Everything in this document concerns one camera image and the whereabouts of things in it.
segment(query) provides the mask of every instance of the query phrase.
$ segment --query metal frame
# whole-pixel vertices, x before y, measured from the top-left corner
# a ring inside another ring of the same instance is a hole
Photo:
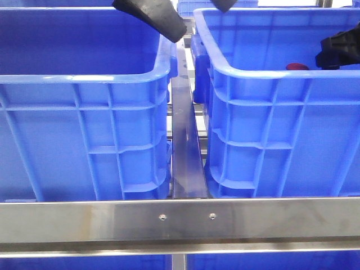
[[[360,250],[360,197],[206,199],[188,38],[172,80],[173,199],[0,204],[0,258],[173,254],[185,270],[185,254]]]
[[[332,0],[316,0],[316,5],[319,7],[332,7]]]

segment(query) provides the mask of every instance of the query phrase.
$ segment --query black plastic part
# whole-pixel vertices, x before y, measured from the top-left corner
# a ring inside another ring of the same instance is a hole
[[[211,0],[214,6],[222,12],[227,12],[237,0]]]
[[[172,42],[186,33],[185,23],[170,0],[115,0],[112,6],[146,22]]]
[[[321,41],[322,52],[316,56],[316,66],[335,70],[341,66],[360,64],[360,24]]]

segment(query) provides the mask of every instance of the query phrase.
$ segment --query stainless steel bar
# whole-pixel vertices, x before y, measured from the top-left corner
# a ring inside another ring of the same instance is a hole
[[[173,198],[208,196],[183,41],[177,43],[179,76],[172,79]]]
[[[199,136],[201,158],[206,159],[208,156],[208,138]]]
[[[360,197],[0,204],[0,257],[360,249]]]
[[[203,115],[203,105],[202,104],[194,104],[195,115],[202,116]],[[172,104],[168,104],[168,116],[172,116],[173,114],[173,106]]]
[[[187,255],[175,254],[172,256],[173,270],[187,270]]]
[[[186,34],[184,36],[184,46],[185,48],[190,48],[190,44],[191,44],[191,36],[194,34],[195,32],[195,19],[193,17],[185,17],[184,19],[184,23],[187,27],[187,31]]]
[[[316,5],[319,7],[332,7],[332,0],[316,0]]]

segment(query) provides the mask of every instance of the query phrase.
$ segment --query screw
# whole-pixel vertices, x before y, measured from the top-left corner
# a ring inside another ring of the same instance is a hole
[[[211,213],[209,215],[209,218],[213,221],[216,218],[216,214],[215,213]]]
[[[167,218],[168,218],[168,217],[167,217],[167,215],[165,215],[165,214],[159,215],[159,219],[160,219],[161,221],[165,221]]]

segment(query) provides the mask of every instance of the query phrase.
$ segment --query blue plastic bin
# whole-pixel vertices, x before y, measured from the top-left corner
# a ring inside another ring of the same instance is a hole
[[[166,198],[172,43],[113,8],[0,8],[0,29],[0,201]]]
[[[167,270],[171,256],[0,259],[1,270]]]
[[[238,0],[234,7],[257,7],[258,0]],[[210,0],[179,0],[178,13],[182,17],[193,17],[197,8],[214,7]]]
[[[195,11],[214,197],[360,195],[360,67],[315,66],[320,41],[359,19],[351,8]],[[311,71],[286,71],[292,62]]]
[[[189,255],[189,270],[358,270],[358,251]]]
[[[0,0],[0,7],[111,7],[114,0]]]

